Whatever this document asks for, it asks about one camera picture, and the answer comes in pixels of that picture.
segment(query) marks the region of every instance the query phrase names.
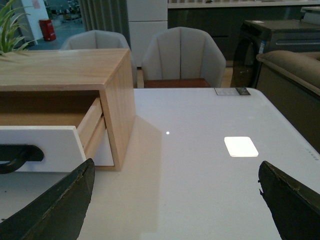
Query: black object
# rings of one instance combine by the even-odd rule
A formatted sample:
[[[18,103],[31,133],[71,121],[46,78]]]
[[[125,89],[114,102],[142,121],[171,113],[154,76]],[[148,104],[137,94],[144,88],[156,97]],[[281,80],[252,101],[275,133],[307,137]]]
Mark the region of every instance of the black object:
[[[26,162],[41,162],[44,153],[35,145],[1,144],[0,161],[7,161],[0,164],[0,174],[12,173],[21,168]]]
[[[320,194],[267,161],[260,165],[259,181],[283,240],[320,239]]]
[[[91,201],[95,165],[86,160],[0,223],[1,240],[76,240]]]
[[[256,56],[274,50],[316,52],[320,25],[297,20],[245,20],[233,58],[231,87],[256,88],[261,63]]]

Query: wooden drawer side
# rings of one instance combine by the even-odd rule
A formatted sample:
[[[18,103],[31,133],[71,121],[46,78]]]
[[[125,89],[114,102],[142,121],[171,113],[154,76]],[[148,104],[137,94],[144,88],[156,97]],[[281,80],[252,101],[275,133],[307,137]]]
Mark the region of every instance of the wooden drawer side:
[[[96,98],[77,127],[77,132],[80,137],[81,144],[85,150],[90,143],[90,140],[101,120],[103,114],[100,98]]]

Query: beige sofa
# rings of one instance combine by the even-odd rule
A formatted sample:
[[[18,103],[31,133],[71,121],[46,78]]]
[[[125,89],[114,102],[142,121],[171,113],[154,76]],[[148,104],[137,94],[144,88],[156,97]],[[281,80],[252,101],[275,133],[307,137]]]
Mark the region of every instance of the beige sofa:
[[[262,62],[257,89],[320,153],[320,52],[277,50]]]

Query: white wall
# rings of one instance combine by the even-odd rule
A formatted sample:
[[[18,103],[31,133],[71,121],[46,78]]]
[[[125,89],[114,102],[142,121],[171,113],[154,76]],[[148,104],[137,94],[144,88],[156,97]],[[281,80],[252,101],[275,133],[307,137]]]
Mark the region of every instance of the white wall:
[[[48,19],[48,13],[43,0],[38,0],[40,8],[34,8],[32,0],[21,0],[22,5],[26,7],[24,10],[27,14],[29,26],[32,31],[33,39],[38,40],[43,37],[39,20]]]

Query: white table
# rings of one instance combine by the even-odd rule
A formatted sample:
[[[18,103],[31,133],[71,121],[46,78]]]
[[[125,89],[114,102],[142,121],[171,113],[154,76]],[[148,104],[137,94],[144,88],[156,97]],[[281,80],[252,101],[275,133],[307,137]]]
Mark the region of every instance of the white table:
[[[249,92],[135,89],[122,170],[96,171],[78,239],[280,239],[259,193],[259,166],[267,160],[320,193],[320,155],[259,91]],[[224,137],[234,136],[250,137],[258,156],[231,157]],[[0,219],[60,177],[0,175]]]

